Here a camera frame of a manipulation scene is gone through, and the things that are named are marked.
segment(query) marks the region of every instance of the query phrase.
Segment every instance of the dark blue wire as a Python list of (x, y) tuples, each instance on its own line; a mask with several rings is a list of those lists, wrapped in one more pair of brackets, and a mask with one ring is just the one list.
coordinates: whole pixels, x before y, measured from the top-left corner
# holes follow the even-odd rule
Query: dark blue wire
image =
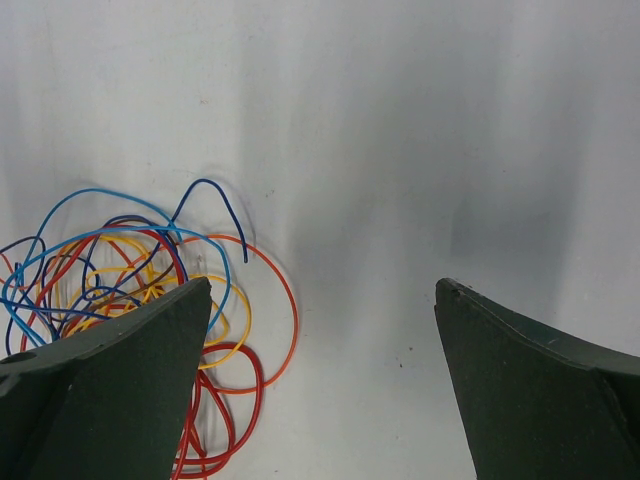
[[(127, 295), (127, 292), (124, 292), (124, 291), (122, 291), (122, 290), (120, 290), (120, 289), (118, 289), (118, 288), (116, 288), (116, 287), (107, 287), (107, 286), (91, 287), (89, 290), (87, 290), (87, 294), (92, 293), (92, 292), (96, 292), (96, 291), (98, 291), (98, 290), (109, 290), (109, 292), (110, 292), (110, 293), (111, 293), (111, 292), (113, 292), (113, 293), (117, 293), (118, 295), (124, 295), (124, 296), (126, 296), (126, 295)], [(140, 301), (139, 301), (139, 300), (136, 300), (136, 299), (135, 299), (135, 298), (133, 298), (133, 297), (129, 297), (129, 299), (134, 303), (134, 305), (135, 305), (136, 307), (139, 307), (140, 305), (142, 305), (142, 304), (140, 303)], [(71, 307), (70, 307), (70, 309), (69, 309), (69, 310), (77, 310), (78, 304), (79, 304), (80, 302), (82, 302), (83, 300), (84, 300), (84, 299), (83, 299), (82, 297), (78, 297), (78, 298), (76, 299), (76, 301), (75, 301), (75, 302), (73, 302), (73, 304), (71, 305)], [(90, 308), (90, 307), (91, 307), (91, 305), (93, 304), (93, 302), (95, 302), (95, 300), (94, 300), (94, 299), (86, 300), (86, 302), (87, 302), (87, 305), (86, 305), (84, 308), (85, 308), (85, 309), (88, 309), (88, 308)], [(63, 322), (68, 321), (68, 317), (69, 317), (69, 315), (68, 315), (68, 314), (67, 314), (67, 315), (65, 315), (65, 319), (63, 320)]]
[[(18, 243), (24, 242), (26, 240), (33, 240), (33, 238), (34, 237), (26, 237), (26, 238), (23, 238), (21, 240), (18, 240), (18, 242), (14, 242), (14, 244), (9, 245), (9, 246), (5, 247), (4, 249), (2, 249), (1, 252), (4, 253), (4, 251), (6, 249), (11, 248), (12, 246), (15, 246)], [(42, 247), (44, 249), (46, 249), (44, 241), (41, 238), (39, 240), (40, 240), (40, 242), (42, 242)], [(70, 256), (71, 255), (62, 255), (62, 258), (68, 258)], [(41, 264), (40, 265), (41, 268), (38, 269), (37, 277), (40, 277), (40, 285), (42, 286), (42, 288), (44, 288), (45, 276), (44, 275), (40, 275), (40, 272), (46, 272), (49, 269), (49, 265), (51, 264), (51, 262), (54, 259), (55, 259), (55, 257), (49, 258), (46, 262), (44, 262), (44, 264)], [(91, 270), (94, 271), (94, 272), (97, 270), (96, 267), (91, 262), (89, 262), (87, 259), (84, 259), (82, 257), (78, 257), (76, 260), (80, 260), (81, 262), (84, 262), (85, 265), (88, 264), (89, 267), (91, 268)], [(100, 285), (100, 276), (99, 275), (96, 275), (96, 282), (97, 282), (97, 285)], [(25, 297), (25, 301), (30, 302), (30, 305), (32, 307), (35, 306), (33, 304), (33, 302), (31, 302), (28, 299), (28, 297)], [(55, 329), (55, 327), (52, 324), (52, 315), (51, 315), (51, 313), (64, 313), (64, 312), (66, 312), (66, 310), (65, 309), (58, 309), (58, 310), (60, 310), (60, 312), (56, 312), (56, 309), (48, 308), (47, 307), (46, 298), (43, 299), (42, 308), (32, 309), (32, 310), (34, 310), (36, 312), (36, 315), (38, 315), (38, 317), (40, 317), (41, 319), (43, 319), (43, 320), (46, 319), (46, 321), (44, 323), (47, 325), (49, 330), (52, 330), (52, 332), (55, 332), (55, 335), (59, 338), (59, 333), (58, 333), (58, 331)], [(48, 313), (49, 314), (48, 318), (44, 317), (42, 315), (43, 313)], [(5, 349), (7, 350), (7, 355), (11, 355), (11, 346), (10, 346), (11, 341), (10, 341), (10, 338), (11, 338), (11, 328), (12, 327), (13, 327), (13, 319), (11, 319), (9, 321), (9, 324), (7, 326), (7, 331), (5, 333)]]
[[(152, 222), (151, 220), (141, 216), (141, 215), (120, 215), (117, 217), (114, 217), (112, 219), (110, 219), (109, 221), (107, 221), (107, 223), (104, 224), (104, 227), (108, 227), (109, 225), (113, 225), (114, 223), (119, 223), (122, 221), (135, 221), (135, 222), (140, 222), (140, 223), (144, 223), (146, 225), (149, 226), (158, 226), (156, 223)], [(181, 271), (184, 273), (184, 275), (187, 275), (187, 269), (185, 268), (184, 264), (182, 263), (182, 259), (180, 258), (180, 255), (178, 254), (178, 250), (175, 248), (175, 245), (173, 243), (173, 239), (171, 238), (171, 236), (169, 235), (169, 232), (158, 232), (159, 234), (163, 235), (166, 239), (167, 239), (167, 244), (169, 245), (169, 249), (171, 250), (172, 253), (175, 254), (175, 257), (178, 259), (178, 267), (180, 267)], [(91, 256), (93, 255), (93, 250), (94, 247), (96, 245), (97, 239), (94, 240), (93, 244), (91, 245), (91, 248), (89, 249), (89, 252), (87, 254), (87, 258), (90, 259)], [(160, 250), (161, 244), (158, 243), (156, 244), (155, 248), (153, 249), (153, 251), (151, 252), (151, 254), (149, 255), (149, 258), (147, 258), (144, 262), (142, 262), (138, 268), (136, 268), (133, 272), (130, 272), (128, 275), (125, 275), (122, 280), (120, 280), (116, 285), (113, 286), (113, 288), (118, 288), (121, 287), (122, 285), (124, 285), (126, 282), (128, 282), (129, 280), (131, 280), (133, 277), (135, 277), (136, 275), (138, 275), (152, 260), (153, 257), (158, 253), (158, 251)], [(81, 296), (81, 298), (89, 301), (96, 301), (96, 300), (100, 300), (101, 298), (107, 297), (109, 295), (111, 295), (112, 291), (105, 289), (105, 291), (101, 294), (101, 295), (96, 295), (94, 297), (92, 297), (91, 299), (89, 299), (87, 297), (87, 291), (86, 288), (84, 287), (84, 285), (86, 284), (86, 269), (85, 271), (82, 272), (82, 285), (83, 285), (83, 294)]]
[[(6, 247), (3, 247), (0, 249), (0, 253), (5, 253), (7, 250), (11, 250), (14, 247), (17, 247), (18, 245), (28, 242), (28, 241), (32, 241), (32, 242), (40, 242), (40, 245), (42, 246), (42, 251), (44, 252), (47, 249), (46, 244), (44, 243), (44, 240), (41, 237), (35, 236), (35, 235), (31, 235), (29, 237), (24, 237), (21, 238), (20, 240), (16, 240), (13, 243), (10, 243), (9, 245), (7, 245)], [(36, 276), (34, 277), (33, 282), (31, 283), (31, 288), (33, 287), (33, 285), (36, 283), (36, 280), (38, 279), (38, 277), (40, 276), (40, 273), (42, 272), (42, 268), (44, 266), (44, 258), (42, 258), (41, 262), (38, 265), (38, 272), (36, 273)], [(5, 350), (7, 351), (7, 355), (11, 355), (11, 345), (10, 345), (10, 338), (11, 338), (11, 328), (13, 327), (13, 317), (9, 318), (9, 323), (7, 324), (7, 331), (5, 333), (5, 338), (4, 338), (4, 347)]]
[(249, 252), (247, 248), (247, 241), (244, 238), (244, 231), (242, 230), (242, 226), (240, 225), (240, 222), (238, 221), (238, 217), (236, 217), (236, 214), (233, 211), (233, 208), (231, 207), (231, 204), (229, 203), (229, 199), (227, 198), (227, 195), (224, 193), (224, 190), (222, 190), (222, 187), (218, 185), (216, 182), (214, 182), (213, 180), (209, 180), (208, 178), (199, 178), (198, 180), (193, 182), (189, 186), (189, 188), (187, 188), (187, 191), (182, 196), (182, 199), (178, 204), (178, 208), (176, 208), (176, 211), (174, 212), (173, 217), (171, 217), (171, 222), (176, 221), (176, 219), (178, 218), (178, 215), (180, 215), (180, 212), (182, 211), (182, 207), (184, 207), (184, 204), (189, 198), (189, 195), (191, 195), (191, 191), (200, 183), (206, 183), (207, 185), (211, 185), (212, 187), (215, 187), (220, 193), (220, 196), (222, 197), (222, 201), (224, 202), (225, 207), (227, 207), (227, 210), (229, 211), (229, 215), (231, 215), (231, 218), (233, 219), (233, 223), (236, 224), (236, 229), (238, 230), (238, 235), (240, 236), (240, 241), (242, 242), (242, 254), (244, 256), (244, 263), (248, 263)]
[[(173, 224), (173, 222), (175, 222), (175, 220), (178, 218), (178, 216), (180, 215), (182, 209), (184, 208), (184, 205), (187, 201), (187, 199), (189, 198), (189, 196), (191, 195), (191, 192), (193, 191), (193, 189), (199, 185), (200, 183), (206, 183), (208, 185), (213, 186), (214, 188), (216, 188), (218, 190), (218, 192), (220, 193), (220, 196), (222, 197), (222, 200), (227, 208), (227, 210), (229, 211), (229, 214), (231, 215), (231, 218), (233, 219), (233, 222), (235, 223), (236, 229), (238, 230), (238, 235), (240, 236), (240, 241), (242, 243), (242, 251), (243, 251), (243, 256), (244, 256), (244, 263), (247, 263), (249, 261), (249, 255), (248, 255), (248, 248), (247, 248), (247, 242), (244, 236), (244, 231), (242, 230), (242, 226), (240, 225), (240, 222), (238, 221), (238, 218), (235, 214), (235, 212), (233, 211), (233, 208), (231, 207), (231, 204), (229, 203), (229, 200), (226, 196), (226, 194), (224, 193), (224, 190), (220, 187), (220, 185), (218, 185), (216, 182), (206, 179), (206, 178), (200, 178), (196, 181), (194, 181), (189, 188), (187, 189), (187, 191), (185, 192), (185, 194), (183, 195), (182, 199), (180, 200), (180, 203), (178, 204), (178, 207), (176, 208), (173, 217), (171, 218), (171, 222), (170, 224)], [(129, 221), (138, 221), (144, 224), (147, 224), (149, 226), (157, 226), (157, 224), (151, 222), (150, 220), (140, 216), (140, 215), (121, 215), (118, 217), (114, 217), (111, 220), (109, 220), (106, 224), (106, 226), (109, 226), (113, 223), (117, 223), (123, 220), (129, 220)], [(182, 259), (180, 258), (178, 251), (174, 245), (173, 240), (171, 239), (169, 232), (158, 232), (161, 235), (164, 235), (167, 238), (167, 244), (169, 245), (170, 250), (172, 251), (172, 253), (174, 253), (176, 255), (176, 258), (178, 259), (178, 267), (180, 267), (181, 271), (184, 273), (184, 275), (187, 275), (187, 271), (186, 268), (184, 267), (184, 264), (182, 262)], [(30, 236), (30, 237), (25, 237), (23, 239), (20, 239), (10, 245), (7, 245), (6, 247), (4, 247), (3, 249), (0, 249), (0, 253), (4, 253), (7, 250), (9, 250), (10, 248), (15, 247), (16, 245), (19, 245), (20, 243), (26, 242), (28, 240), (32, 240), (33, 243), (35, 242), (41, 242), (42, 244), (42, 249), (43, 252), (46, 250), (46, 245), (44, 243), (44, 240), (40, 237), (40, 236)], [(84, 262), (84, 267), (83, 267), (83, 271), (82, 271), (82, 295), (80, 296), (80, 298), (78, 300), (76, 300), (76, 302), (74, 303), (74, 307), (76, 307), (78, 305), (78, 303), (82, 300), (85, 300), (88, 302), (87, 307), (89, 307), (93, 302), (95, 302), (96, 300), (99, 300), (101, 298), (104, 298), (108, 295), (111, 295), (112, 293), (119, 293), (119, 294), (124, 294), (125, 292), (122, 292), (121, 290), (118, 290), (119, 286), (122, 286), (124, 283), (126, 283), (128, 280), (130, 280), (131, 278), (133, 278), (135, 275), (139, 274), (143, 268), (145, 268), (153, 259), (153, 257), (158, 253), (161, 244), (157, 243), (154, 250), (151, 252), (149, 258), (147, 258), (135, 271), (131, 272), (129, 275), (125, 276), (120, 282), (118, 282), (117, 285), (114, 285), (113, 287), (101, 287), (100, 286), (100, 278), (98, 276), (96, 276), (96, 287), (93, 287), (89, 290), (86, 289), (86, 278), (87, 278), (87, 274), (88, 274), (88, 269), (91, 268), (92, 271), (95, 271), (96, 268), (95, 266), (91, 263), (91, 257), (93, 255), (95, 246), (98, 242), (98, 239), (95, 239), (92, 244), (91, 247), (89, 249), (89, 253), (87, 255), (86, 259), (82, 259), (81, 257), (78, 257), (81, 261)], [(29, 287), (27, 288), (26, 292), (23, 293), (22, 299), (26, 299), (26, 301), (29, 303), (29, 305), (24, 305), (22, 303), (16, 303), (16, 302), (11, 302), (8, 300), (0, 300), (1, 303), (4, 303), (8, 306), (10, 306), (11, 308), (14, 309), (14, 313), (17, 312), (18, 308), (24, 308), (27, 310), (34, 310), (36, 311), (36, 313), (38, 314), (38, 316), (40, 318), (42, 317), (42, 313), (48, 312), (48, 313), (64, 313), (65, 314), (65, 319), (68, 318), (68, 316), (70, 314), (77, 314), (77, 315), (85, 315), (85, 316), (91, 316), (91, 317), (95, 317), (95, 318), (101, 318), (101, 319), (108, 319), (109, 317), (104, 317), (102, 315), (98, 315), (98, 314), (94, 314), (94, 313), (87, 313), (85, 311), (79, 311), (79, 310), (73, 310), (73, 309), (55, 309), (55, 308), (42, 308), (42, 307), (36, 307), (30, 300), (27, 299), (27, 295), (29, 294), (29, 292), (31, 291), (31, 289), (33, 289), (33, 287), (36, 284), (37, 279), (40, 277), (40, 273), (42, 272), (43, 267), (45, 267), (45, 259), (44, 257), (40, 260), (39, 266), (38, 266), (38, 272), (36, 274), (36, 276), (34, 277), (34, 281), (31, 282), (31, 284), (29, 285)], [(91, 299), (87, 298), (87, 295), (89, 293), (92, 293), (93, 291), (97, 291), (97, 290), (104, 290), (102, 295), (99, 296), (94, 296)], [(7, 354), (11, 355), (11, 348), (9, 345), (9, 339), (10, 339), (10, 334), (11, 334), (11, 328), (13, 326), (14, 320), (13, 318), (9, 319), (9, 324), (7, 326), (7, 331), (6, 331), (6, 336), (5, 336), (5, 348), (7, 350)], [(49, 318), (49, 321), (44, 321), (45, 325), (47, 325), (50, 329), (53, 329), (53, 331), (55, 332), (55, 335), (59, 336), (59, 333), (55, 330), (55, 327), (53, 327), (53, 325), (51, 324), (51, 316)]]
[[(141, 216), (141, 215), (119, 215), (117, 217), (113, 217), (112, 219), (108, 220), (107, 223), (104, 224), (104, 227), (108, 227), (109, 225), (113, 225), (114, 223), (119, 223), (122, 221), (134, 221), (134, 222), (140, 222), (140, 223), (144, 223), (146, 225), (149, 226), (157, 226), (156, 223), (152, 222), (151, 220)], [(167, 242), (172, 243), (172, 239), (169, 236), (169, 232), (158, 232), (160, 235), (163, 235), (167, 238)], [(91, 246), (89, 247), (89, 252), (87, 254), (87, 258), (90, 259), (93, 256), (93, 251), (96, 247), (98, 243), (98, 238), (96, 238), (95, 240), (93, 240), (93, 242), (91, 242)], [(119, 287), (121, 285), (124, 285), (127, 281), (129, 281), (130, 279), (132, 279), (133, 277), (135, 277), (136, 275), (138, 275), (142, 269), (144, 267), (146, 267), (149, 262), (151, 262), (151, 260), (153, 259), (153, 257), (155, 256), (156, 253), (158, 253), (158, 251), (160, 250), (160, 243), (158, 243), (156, 245), (156, 247), (154, 248), (154, 250), (151, 252), (151, 255), (149, 256), (149, 258), (147, 260), (145, 260), (136, 270), (134, 270), (133, 272), (131, 272), (129, 275), (125, 275), (123, 277), (123, 279), (117, 284), (114, 285), (114, 287)], [(81, 298), (84, 298), (85, 300), (89, 300), (87, 298), (87, 292), (86, 292), (86, 279), (87, 279), (87, 268), (85, 265), (85, 268), (82, 271), (82, 296)], [(104, 298), (106, 296), (111, 295), (112, 292), (106, 291), (104, 292), (103, 295), (98, 296), (96, 298), (94, 298), (93, 300), (99, 300), (100, 298)]]

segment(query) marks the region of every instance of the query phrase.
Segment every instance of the orange wire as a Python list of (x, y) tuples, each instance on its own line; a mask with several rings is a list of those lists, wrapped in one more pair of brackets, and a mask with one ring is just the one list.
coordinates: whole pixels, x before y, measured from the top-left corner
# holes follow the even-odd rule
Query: orange wire
[[(231, 235), (211, 234), (211, 235), (205, 235), (205, 236), (212, 240), (228, 240), (230, 242), (235, 242), (238, 245), (242, 245), (242, 240), (236, 237), (232, 237)], [(190, 237), (183, 240), (183, 242), (179, 243), (178, 246), (195, 242), (198, 240), (202, 240), (202, 239), (200, 237)], [(276, 274), (276, 276), (282, 283), (282, 286), (284, 287), (285, 291), (287, 292), (287, 296), (289, 297), (289, 302), (291, 302), (291, 310), (293, 312), (293, 334), (291, 338), (291, 346), (289, 347), (287, 357), (285, 358), (282, 366), (278, 369), (278, 371), (275, 373), (273, 377), (271, 377), (269, 380), (265, 382), (264, 386), (269, 387), (273, 385), (282, 376), (282, 374), (285, 372), (285, 370), (289, 367), (289, 364), (291, 363), (291, 359), (293, 358), (293, 354), (295, 353), (295, 350), (296, 350), (296, 345), (298, 344), (298, 332), (300, 330), (300, 317), (298, 315), (298, 307), (296, 305), (296, 300), (293, 296), (293, 292), (291, 291), (291, 288), (289, 287), (289, 284), (287, 283), (287, 280), (284, 278), (284, 275), (282, 274), (280, 269), (269, 259), (269, 257), (267, 257), (264, 253), (262, 253), (262, 251), (258, 250), (253, 245), (247, 244), (247, 248), (251, 250), (253, 253), (255, 253), (256, 255), (258, 255), (267, 265), (269, 265), (271, 270), (273, 270), (273, 272)], [(140, 256), (136, 258), (135, 260), (133, 260), (133, 262), (131, 262), (130, 266), (134, 266), (136, 263), (142, 261), (144, 258), (145, 258), (144, 256)], [(220, 388), (218, 389), (218, 391), (220, 393), (225, 393), (227, 395), (247, 395), (251, 393), (256, 393), (256, 387)]]

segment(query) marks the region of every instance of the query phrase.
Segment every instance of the wire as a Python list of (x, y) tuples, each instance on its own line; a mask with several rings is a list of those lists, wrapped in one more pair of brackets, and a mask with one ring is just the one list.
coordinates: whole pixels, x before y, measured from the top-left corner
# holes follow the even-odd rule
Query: wire
[[(203, 235), (175, 225), (187, 199), (200, 183), (212, 185), (218, 190), (236, 225), (238, 238), (221, 234)], [(163, 220), (167, 221), (167, 225), (158, 225), (139, 214), (120, 215), (107, 220), (102, 228), (75, 235), (47, 248), (42, 239), (42, 233), (54, 213), (65, 202), (87, 192), (106, 193), (132, 200), (158, 213)], [(152, 245), (148, 247), (149, 242), (142, 242), (140, 237), (149, 238), (153, 242)], [(209, 272), (187, 271), (181, 254), (195, 241), (204, 241), (216, 249), (224, 270), (222, 276), (212, 275)], [(231, 241), (241, 246), (245, 263), (248, 261), (249, 250), (265, 261), (282, 283), (290, 300), (293, 313), (291, 345), (282, 366), (269, 380), (265, 380), (258, 356), (246, 345), (253, 323), (251, 304), (247, 295), (231, 282), (231, 268), (226, 253), (219, 244), (220, 241)], [(27, 255), (20, 261), (12, 263), (7, 252), (28, 242), (30, 242), (30, 248)], [(38, 243), (41, 249), (36, 252), (35, 245)], [(103, 248), (113, 251), (122, 263), (98, 262), (97, 254), (102, 252)], [(137, 258), (130, 257), (132, 252), (135, 252)], [(224, 285), (224, 294), (219, 304), (212, 299), (212, 319), (208, 327), (208, 331), (211, 331), (220, 319), (222, 331), (219, 332), (216, 329), (219, 335), (203, 345), (202, 361), (194, 383), (192, 402), (187, 412), (175, 469), (172, 473), (172, 478), (176, 480), (208, 478), (220, 471), (246, 444), (256, 428), (264, 401), (265, 388), (282, 376), (295, 351), (299, 318), (291, 288), (275, 263), (255, 246), (246, 243), (244, 232), (224, 191), (217, 183), (208, 179), (196, 180), (189, 186), (171, 217), (153, 204), (131, 195), (99, 188), (79, 190), (65, 197), (51, 209), (36, 235), (25, 237), (0, 249), (0, 257), (8, 270), (7, 278), (0, 278), (2, 283), (0, 303), (4, 304), (10, 317), (5, 332), (5, 347), (8, 354), (11, 354), (11, 332), (14, 324), (19, 328), (20, 351), (25, 351), (29, 344), (39, 346), (68, 338), (112, 318), (122, 317), (133, 309), (153, 302), (174, 286), (192, 278), (207, 277), (211, 282)], [(80, 273), (74, 266), (80, 267), (80, 278), (74, 273)], [(233, 342), (226, 340), (232, 329), (224, 313), (231, 291), (239, 297), (246, 313), (244, 329), (239, 338)], [(22, 314), (25, 310), (30, 313), (28, 317), (23, 318)], [(42, 336), (34, 330), (36, 320), (45, 327), (49, 335)], [(225, 352), (225, 354), (217, 361), (206, 362), (206, 357), (214, 352)], [(255, 386), (231, 389), (214, 385), (207, 373), (226, 363), (238, 352), (251, 362), (256, 375)], [(202, 395), (205, 394), (211, 396), (222, 415), (228, 435), (227, 449), (224, 453), (214, 456), (208, 456), (206, 448), (202, 445), (204, 437), (201, 437), (195, 426), (196, 416), (203, 403)], [(223, 395), (242, 394), (255, 395), (254, 409), (248, 428), (239, 439), (236, 439), (234, 421)], [(195, 452), (197, 458), (191, 458), (190, 451)], [(184, 471), (185, 468), (193, 467), (198, 467), (199, 470)]]

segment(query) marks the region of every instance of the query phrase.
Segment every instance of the white backdrop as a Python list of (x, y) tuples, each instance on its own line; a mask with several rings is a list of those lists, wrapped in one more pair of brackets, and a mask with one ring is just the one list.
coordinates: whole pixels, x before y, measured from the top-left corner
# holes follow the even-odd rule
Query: white backdrop
[[(297, 356), (220, 478), (475, 478), (433, 316), (442, 276), (640, 354), (636, 2), (0, 6), (2, 241), (80, 186), (171, 210), (209, 176), (294, 281)], [(49, 238), (107, 206), (130, 210), (86, 198)], [(187, 219), (230, 230), (213, 193)], [(290, 319), (243, 268), (272, 370)]]

